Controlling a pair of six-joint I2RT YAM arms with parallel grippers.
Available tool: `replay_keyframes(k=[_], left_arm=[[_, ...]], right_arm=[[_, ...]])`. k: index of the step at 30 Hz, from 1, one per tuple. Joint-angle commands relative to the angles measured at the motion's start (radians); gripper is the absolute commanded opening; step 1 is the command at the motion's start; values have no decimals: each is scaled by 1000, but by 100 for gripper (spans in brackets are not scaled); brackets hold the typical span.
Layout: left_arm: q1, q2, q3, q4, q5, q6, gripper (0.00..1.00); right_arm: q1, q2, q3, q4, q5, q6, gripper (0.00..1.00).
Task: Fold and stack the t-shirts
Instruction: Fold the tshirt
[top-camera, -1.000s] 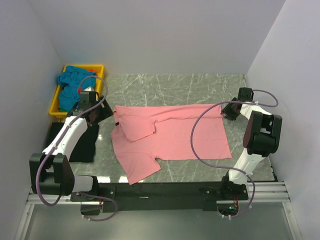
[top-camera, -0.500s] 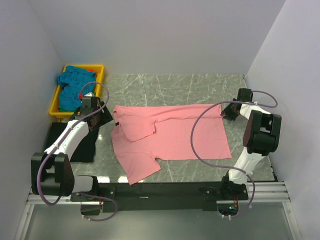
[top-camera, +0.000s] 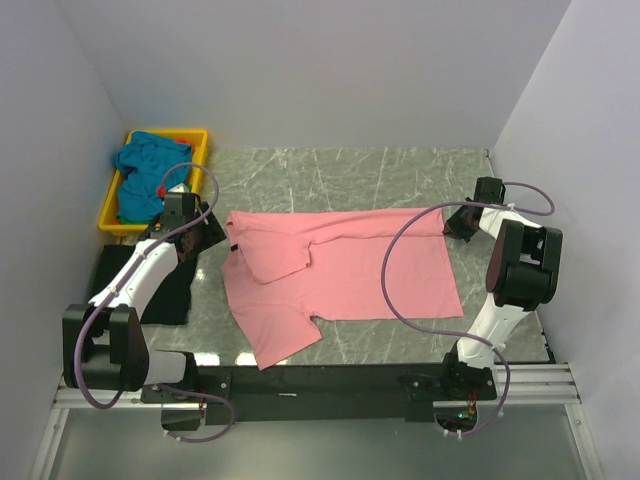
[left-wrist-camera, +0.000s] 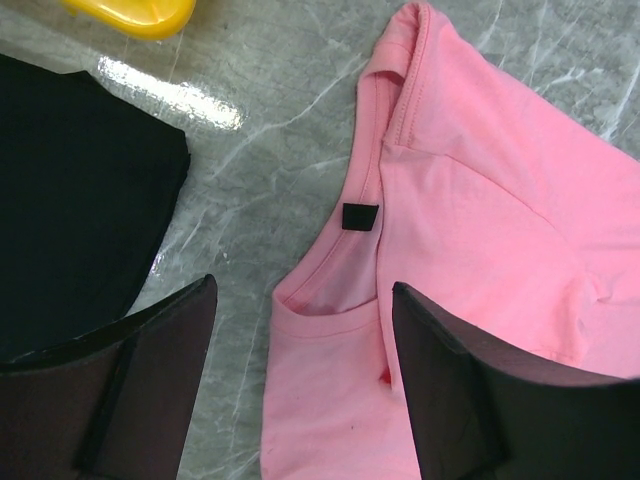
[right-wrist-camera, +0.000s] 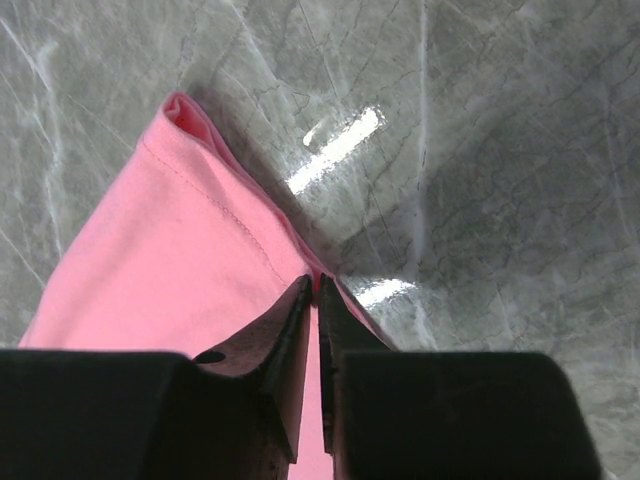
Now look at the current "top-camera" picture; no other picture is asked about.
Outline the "pink t shirt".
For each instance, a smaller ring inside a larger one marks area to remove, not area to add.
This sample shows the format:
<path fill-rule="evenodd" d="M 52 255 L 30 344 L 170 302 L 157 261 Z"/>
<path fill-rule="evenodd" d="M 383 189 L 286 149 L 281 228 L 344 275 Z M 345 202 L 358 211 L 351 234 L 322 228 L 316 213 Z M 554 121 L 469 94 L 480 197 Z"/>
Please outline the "pink t shirt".
<path fill-rule="evenodd" d="M 233 211 L 222 267 L 229 307 L 259 369 L 319 341 L 329 321 L 456 318 L 463 307 L 440 211 L 393 238 L 415 209 Z"/>

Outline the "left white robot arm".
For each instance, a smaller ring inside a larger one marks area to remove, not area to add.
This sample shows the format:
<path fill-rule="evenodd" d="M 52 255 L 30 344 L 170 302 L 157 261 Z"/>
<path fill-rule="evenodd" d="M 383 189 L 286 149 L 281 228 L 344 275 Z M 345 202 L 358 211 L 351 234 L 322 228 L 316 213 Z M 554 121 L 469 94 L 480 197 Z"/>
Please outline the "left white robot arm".
<path fill-rule="evenodd" d="M 226 239 L 209 204 L 194 193 L 169 193 L 163 211 L 140 235 L 129 258 L 85 304 L 62 319 L 64 381 L 71 388 L 136 391 L 164 383 L 176 401 L 200 388 L 193 357 L 153 351 L 143 326 L 181 326 L 201 252 Z"/>

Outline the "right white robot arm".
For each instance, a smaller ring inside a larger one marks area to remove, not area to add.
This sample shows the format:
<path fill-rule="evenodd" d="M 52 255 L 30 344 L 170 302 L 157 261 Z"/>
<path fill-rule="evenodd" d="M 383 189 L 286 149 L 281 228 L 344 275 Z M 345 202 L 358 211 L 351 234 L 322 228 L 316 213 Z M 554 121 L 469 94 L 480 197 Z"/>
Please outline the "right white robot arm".
<path fill-rule="evenodd" d="M 475 204 L 459 207 L 444 224 L 443 233 L 456 240 L 468 242 L 479 231 L 495 240 L 485 277 L 486 300 L 470 336 L 457 340 L 445 355 L 438 377 L 440 390 L 452 399 L 490 385 L 494 350 L 557 290 L 563 233 L 511 209 L 496 210 L 504 203 L 506 186 L 499 178 L 478 178 L 471 198 Z"/>

